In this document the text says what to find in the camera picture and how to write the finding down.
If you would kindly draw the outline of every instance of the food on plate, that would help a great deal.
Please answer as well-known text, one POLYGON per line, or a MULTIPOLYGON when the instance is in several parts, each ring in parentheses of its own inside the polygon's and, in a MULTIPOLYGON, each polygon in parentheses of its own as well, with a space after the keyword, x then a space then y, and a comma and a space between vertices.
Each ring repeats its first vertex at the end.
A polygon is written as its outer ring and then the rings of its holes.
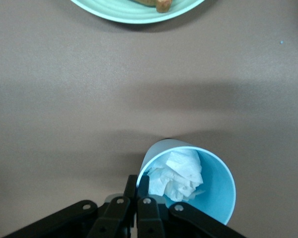
POLYGON ((172 0, 135 0, 147 6, 155 6, 157 12, 167 12, 170 9, 172 0))

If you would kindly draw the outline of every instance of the table surface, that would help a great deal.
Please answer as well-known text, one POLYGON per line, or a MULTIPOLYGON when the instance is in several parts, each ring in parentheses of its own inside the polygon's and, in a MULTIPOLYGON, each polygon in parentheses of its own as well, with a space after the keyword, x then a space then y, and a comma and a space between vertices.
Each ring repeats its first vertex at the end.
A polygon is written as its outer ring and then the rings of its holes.
POLYGON ((228 165, 231 228, 298 238, 298 0, 206 0, 148 25, 0 0, 0 237, 101 205, 168 137, 228 165))

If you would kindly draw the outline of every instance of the green plate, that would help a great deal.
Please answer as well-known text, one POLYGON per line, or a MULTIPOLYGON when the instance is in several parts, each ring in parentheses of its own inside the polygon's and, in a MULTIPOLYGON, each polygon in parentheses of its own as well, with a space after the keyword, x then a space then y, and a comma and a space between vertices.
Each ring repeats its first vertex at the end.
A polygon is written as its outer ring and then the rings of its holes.
POLYGON ((158 13, 133 0, 71 0, 81 8, 99 17, 130 24, 146 24, 165 21, 179 16, 204 0, 173 0, 167 13, 158 13))

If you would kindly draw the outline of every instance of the metal screw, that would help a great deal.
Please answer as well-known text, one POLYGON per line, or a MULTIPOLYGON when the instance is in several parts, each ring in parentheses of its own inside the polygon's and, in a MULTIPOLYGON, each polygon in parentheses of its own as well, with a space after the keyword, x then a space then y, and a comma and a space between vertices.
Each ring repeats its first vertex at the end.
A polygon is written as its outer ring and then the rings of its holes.
POLYGON ((150 204, 151 203, 151 199, 150 198, 145 198, 143 200, 144 204, 150 204))
POLYGON ((88 210, 89 208, 91 208, 91 205, 90 204, 85 204, 83 206, 83 210, 88 210))
POLYGON ((184 210, 184 207, 182 205, 175 205, 174 206, 174 209, 177 211, 177 212, 182 212, 184 210))
POLYGON ((118 204, 124 203, 124 200, 123 200, 122 198, 119 198, 119 199, 117 200, 117 203, 118 203, 118 204))

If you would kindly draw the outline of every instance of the light blue cup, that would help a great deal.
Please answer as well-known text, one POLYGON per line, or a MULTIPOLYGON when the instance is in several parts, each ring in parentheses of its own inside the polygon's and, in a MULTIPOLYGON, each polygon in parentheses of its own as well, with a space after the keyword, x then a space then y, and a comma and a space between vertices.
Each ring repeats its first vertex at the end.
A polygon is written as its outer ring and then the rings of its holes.
MULTIPOLYGON (((187 203, 226 225, 235 207, 235 183, 226 164, 210 151, 179 140, 161 140, 147 151, 140 169, 137 187, 139 186, 142 175, 147 174, 146 171, 148 171, 153 161, 159 159, 165 153, 179 148, 196 150, 202 166, 201 175, 204 183, 197 187, 197 189, 205 192, 197 195, 195 199, 189 200, 187 203)), ((164 198, 167 207, 175 203, 165 195, 164 198)))

